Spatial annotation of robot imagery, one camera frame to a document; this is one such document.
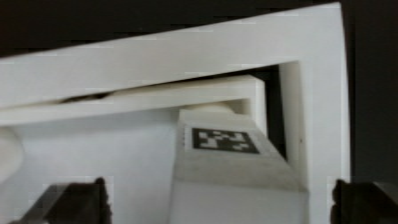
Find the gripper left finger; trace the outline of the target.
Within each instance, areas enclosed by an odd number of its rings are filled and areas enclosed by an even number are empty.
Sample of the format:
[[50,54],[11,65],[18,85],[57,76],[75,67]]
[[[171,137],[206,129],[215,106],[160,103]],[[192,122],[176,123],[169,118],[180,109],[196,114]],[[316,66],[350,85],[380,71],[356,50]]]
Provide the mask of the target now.
[[105,179],[54,184],[11,224],[112,224]]

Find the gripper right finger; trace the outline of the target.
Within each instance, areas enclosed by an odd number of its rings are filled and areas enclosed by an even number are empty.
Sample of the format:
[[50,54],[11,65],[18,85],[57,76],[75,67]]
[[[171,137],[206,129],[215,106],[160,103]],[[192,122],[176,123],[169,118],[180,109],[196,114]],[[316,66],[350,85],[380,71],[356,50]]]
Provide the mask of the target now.
[[398,186],[336,182],[331,224],[398,224]]

